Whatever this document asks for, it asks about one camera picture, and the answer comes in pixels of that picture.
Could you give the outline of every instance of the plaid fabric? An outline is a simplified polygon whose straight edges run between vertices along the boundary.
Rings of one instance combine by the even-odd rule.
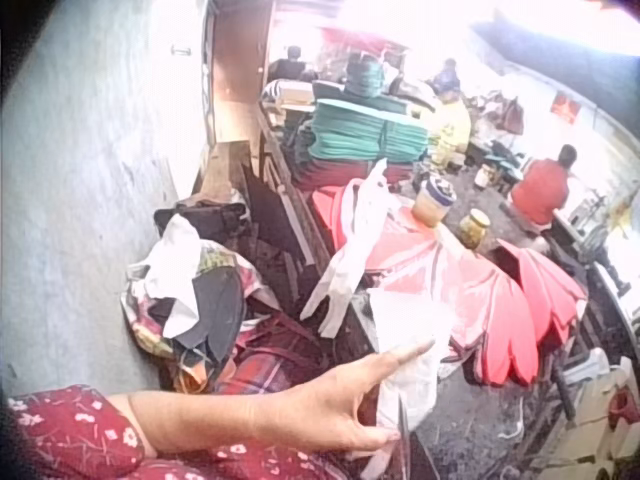
[[[284,313],[274,313],[236,341],[238,366],[233,378],[216,393],[274,393],[308,382],[328,370],[318,339]]]

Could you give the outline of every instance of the white cloth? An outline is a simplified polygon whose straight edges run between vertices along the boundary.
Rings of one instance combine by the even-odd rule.
[[[364,274],[367,259],[382,234],[390,205],[389,189],[383,175],[386,168],[387,160],[379,161],[360,186],[353,227],[343,227],[347,243],[331,259],[300,315],[301,320],[309,318],[328,296],[329,310],[319,329],[324,338],[335,338],[340,330],[351,297]],[[352,180],[347,186],[346,198],[353,198],[354,185]]]
[[[192,280],[200,264],[200,237],[189,221],[174,215],[151,252],[143,261],[130,265],[129,278],[140,278],[136,272],[147,270],[134,286],[150,298],[175,298],[175,304],[162,335],[174,338],[191,329],[199,318]]]

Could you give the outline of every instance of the jar lid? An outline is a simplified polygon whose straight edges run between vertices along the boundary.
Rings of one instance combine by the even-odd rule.
[[[453,189],[453,185],[445,179],[431,175],[428,181],[425,181],[422,188],[427,190],[434,200],[440,202],[444,207],[450,207],[458,198]]]
[[[484,228],[489,228],[491,226],[491,220],[482,210],[478,210],[477,208],[472,208],[469,212],[472,220]]]

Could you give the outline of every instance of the cardboard box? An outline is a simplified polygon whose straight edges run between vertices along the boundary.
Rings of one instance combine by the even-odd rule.
[[[538,480],[597,480],[598,474],[605,470],[609,476],[613,475],[613,462],[582,463],[571,467],[548,468],[543,471]]]
[[[624,422],[624,419],[618,421],[618,426]],[[627,426],[627,432],[622,441],[619,441],[619,445],[612,444],[612,453],[614,460],[625,460],[631,458],[638,451],[640,447],[640,423],[634,423]]]
[[[608,418],[580,425],[565,431],[553,456],[581,462],[608,460],[612,438],[613,430],[609,427]]]

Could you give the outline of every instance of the glass jar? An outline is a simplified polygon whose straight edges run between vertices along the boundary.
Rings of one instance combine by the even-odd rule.
[[[475,250],[482,243],[490,225],[491,220],[483,211],[472,209],[460,222],[460,242],[468,249]]]
[[[427,227],[435,228],[455,201],[453,186],[446,180],[431,175],[429,180],[422,182],[411,213]]]

